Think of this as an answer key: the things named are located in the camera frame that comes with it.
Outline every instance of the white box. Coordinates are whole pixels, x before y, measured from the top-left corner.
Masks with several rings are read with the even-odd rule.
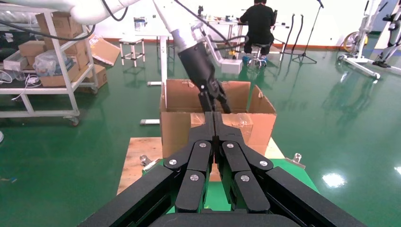
[[[22,71],[28,65],[28,60],[17,51],[4,59],[3,63],[5,70]]]
[[[242,60],[223,59],[221,62],[221,72],[239,75],[242,70],[242,64]]]

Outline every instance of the black pants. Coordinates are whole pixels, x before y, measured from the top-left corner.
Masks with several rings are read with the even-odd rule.
[[[244,45],[245,53],[252,53],[252,44],[270,44],[272,45],[274,41],[273,35],[268,38],[249,38],[248,42]],[[270,52],[270,46],[261,48],[261,55],[268,55]]]

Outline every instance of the plastic bag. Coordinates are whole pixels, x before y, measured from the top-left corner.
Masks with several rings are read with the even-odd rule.
[[[10,23],[37,24],[37,13],[0,11],[0,19]]]
[[[62,52],[61,55],[64,62],[67,62],[67,56],[65,53]],[[33,67],[39,77],[53,76],[56,68],[60,67],[56,51],[48,50],[36,56]]]

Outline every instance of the white cable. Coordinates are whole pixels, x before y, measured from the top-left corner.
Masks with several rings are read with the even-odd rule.
[[[29,79],[33,79],[33,78],[38,78],[39,84],[30,83],[30,82],[29,82]],[[31,74],[28,74],[28,76],[27,76],[26,79],[25,79],[25,88],[24,88],[24,90],[22,91],[21,94],[19,94],[17,97],[15,97],[15,98],[13,98],[13,99],[11,99],[11,100],[14,101],[14,100],[16,100],[17,98],[21,97],[21,95],[23,95],[23,93],[25,92],[25,90],[26,90],[27,88],[34,88],[34,87],[38,87],[38,86],[40,86],[40,85],[42,85],[42,83],[40,82],[40,79],[39,79],[38,76],[36,76],[36,75],[32,75],[32,76],[31,76]]]
[[[12,82],[12,77],[10,76],[10,74],[6,73],[3,70],[0,70],[0,72],[4,73],[5,75],[7,75],[8,77],[10,77],[10,81],[4,81],[4,80],[0,80],[0,84],[1,83],[6,83],[6,84],[10,84]]]

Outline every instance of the white wall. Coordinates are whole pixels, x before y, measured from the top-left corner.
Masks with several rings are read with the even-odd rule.
[[[253,0],[181,0],[181,2],[195,13],[197,13],[198,6],[203,5],[204,14],[222,17],[225,15],[235,15],[239,17],[243,13],[243,11],[241,11],[242,9],[247,9],[253,5]],[[310,45],[340,45],[346,35],[358,30],[366,0],[322,0],[322,3],[325,8],[321,9]],[[296,35],[301,26],[300,14],[304,15],[304,28],[298,44],[306,45],[319,8],[319,3],[315,0],[268,0],[267,5],[273,10],[277,9],[279,11],[277,21],[285,22],[287,25],[291,24],[292,14],[296,14],[294,29],[289,44],[295,42]],[[129,8],[127,16],[123,21],[117,22],[112,18],[108,18],[99,23],[96,27],[96,34],[107,38],[121,38],[124,34],[133,32],[133,17],[142,16],[148,18],[149,26],[153,30],[164,29],[159,16],[157,15],[156,19],[152,19],[152,15],[157,15],[152,0],[142,0]],[[183,9],[178,10],[177,16],[183,17],[182,20],[193,21],[193,17]],[[222,34],[227,35],[227,26],[216,25],[215,27]],[[276,38],[285,41],[288,32],[289,29],[278,27],[273,34]]]

